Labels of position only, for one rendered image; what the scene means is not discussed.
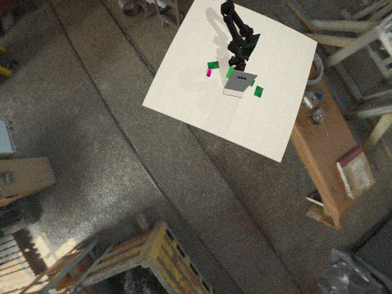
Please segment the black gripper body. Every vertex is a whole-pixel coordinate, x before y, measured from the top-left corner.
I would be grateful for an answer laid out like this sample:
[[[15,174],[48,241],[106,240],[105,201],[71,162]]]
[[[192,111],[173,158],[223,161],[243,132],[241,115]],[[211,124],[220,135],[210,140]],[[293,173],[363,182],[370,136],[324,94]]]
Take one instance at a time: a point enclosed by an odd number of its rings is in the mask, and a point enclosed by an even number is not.
[[[235,58],[236,57],[238,57],[238,61],[239,62],[237,62],[236,63],[236,65],[238,65],[238,64],[245,64],[245,59],[246,59],[246,61],[248,61],[249,60],[249,57],[246,55],[246,56],[244,56],[242,53],[239,53],[239,54],[237,54],[237,55],[235,55]]]

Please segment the green square mat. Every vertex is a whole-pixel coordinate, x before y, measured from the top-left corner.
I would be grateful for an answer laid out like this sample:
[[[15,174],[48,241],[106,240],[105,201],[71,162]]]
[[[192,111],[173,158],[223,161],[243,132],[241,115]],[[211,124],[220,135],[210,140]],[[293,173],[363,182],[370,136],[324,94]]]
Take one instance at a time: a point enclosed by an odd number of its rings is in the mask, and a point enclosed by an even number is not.
[[[227,75],[226,75],[227,78],[229,78],[233,69],[234,69],[234,67],[230,66],[229,71],[227,72]]]

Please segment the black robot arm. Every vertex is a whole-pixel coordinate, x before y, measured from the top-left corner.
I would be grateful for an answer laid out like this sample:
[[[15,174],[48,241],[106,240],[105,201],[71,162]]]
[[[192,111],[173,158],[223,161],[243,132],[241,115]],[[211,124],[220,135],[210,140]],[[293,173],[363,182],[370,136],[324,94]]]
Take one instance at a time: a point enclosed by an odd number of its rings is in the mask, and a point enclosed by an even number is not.
[[[235,5],[232,0],[228,0],[224,3],[221,4],[220,11],[222,16],[224,16],[224,21],[228,26],[228,29],[232,35],[233,40],[228,44],[228,50],[230,50],[232,53],[235,55],[239,53],[243,53],[242,48],[244,45],[244,40],[242,37],[245,37],[247,40],[247,43],[254,42],[256,36],[253,36],[253,29],[250,28],[247,24],[244,24],[237,14],[235,12]],[[224,15],[226,14],[226,16]],[[239,27],[239,33],[234,25],[234,22]],[[240,35],[239,35],[240,34]],[[229,60],[229,66],[236,65],[238,61],[238,57],[232,56],[231,59]],[[237,65],[236,65],[237,66]]]

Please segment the grey panel with three square sockets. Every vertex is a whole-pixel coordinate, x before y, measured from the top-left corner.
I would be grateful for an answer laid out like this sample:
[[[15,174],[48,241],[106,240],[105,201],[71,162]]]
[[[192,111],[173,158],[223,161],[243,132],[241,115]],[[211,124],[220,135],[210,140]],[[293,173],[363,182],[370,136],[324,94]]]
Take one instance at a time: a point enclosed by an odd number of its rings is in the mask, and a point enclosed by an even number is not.
[[[223,90],[224,95],[243,98],[243,92],[257,76],[248,72],[232,70]]]

